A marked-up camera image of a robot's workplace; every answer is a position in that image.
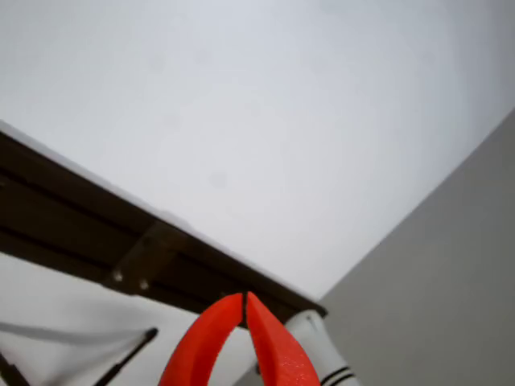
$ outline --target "screw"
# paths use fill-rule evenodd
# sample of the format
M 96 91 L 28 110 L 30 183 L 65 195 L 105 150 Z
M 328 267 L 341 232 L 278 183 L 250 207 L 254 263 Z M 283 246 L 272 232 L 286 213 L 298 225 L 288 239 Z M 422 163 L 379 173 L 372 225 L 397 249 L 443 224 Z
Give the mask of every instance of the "screw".
M 113 272 L 113 279 L 117 282 L 120 282 L 123 280 L 123 275 L 120 271 L 114 271 Z
M 146 290 L 148 290 L 148 287 L 149 287 L 148 281 L 146 281 L 145 279 L 142 279 L 139 281 L 139 288 L 146 291 Z

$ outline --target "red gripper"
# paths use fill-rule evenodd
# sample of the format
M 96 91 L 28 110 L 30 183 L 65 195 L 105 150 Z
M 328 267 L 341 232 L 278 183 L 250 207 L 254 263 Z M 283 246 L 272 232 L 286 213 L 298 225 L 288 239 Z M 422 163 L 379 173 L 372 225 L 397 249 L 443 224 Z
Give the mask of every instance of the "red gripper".
M 203 312 L 179 342 L 159 386 L 208 386 L 216 357 L 242 320 L 242 304 L 242 294 L 234 294 Z M 252 293 L 246 311 L 265 386 L 319 386 L 299 343 Z

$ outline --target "black stripe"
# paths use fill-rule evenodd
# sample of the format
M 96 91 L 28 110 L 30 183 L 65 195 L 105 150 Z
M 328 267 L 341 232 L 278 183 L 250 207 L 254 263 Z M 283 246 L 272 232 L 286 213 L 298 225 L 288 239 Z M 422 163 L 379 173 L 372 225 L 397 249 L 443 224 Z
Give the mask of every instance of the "black stripe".
M 338 370 L 333 371 L 331 374 L 326 375 L 321 381 L 320 386 L 323 386 L 328 380 L 330 380 L 333 376 L 337 376 L 341 372 L 346 372 L 349 370 L 348 366 L 344 366 L 342 368 L 339 368 Z
M 249 325 L 247 324 L 247 292 L 243 292 L 242 294 L 242 304 L 241 304 L 241 313 L 242 313 L 242 318 L 241 318 L 241 324 L 246 327 L 246 328 L 249 328 Z
M 343 382 L 344 380 L 348 380 L 349 378 L 353 378 L 353 377 L 354 377 L 354 374 L 352 374 L 352 373 L 351 374 L 347 374 L 346 376 L 341 376 L 340 378 L 335 380 L 332 384 L 329 384 L 329 386 L 336 386 L 340 382 Z

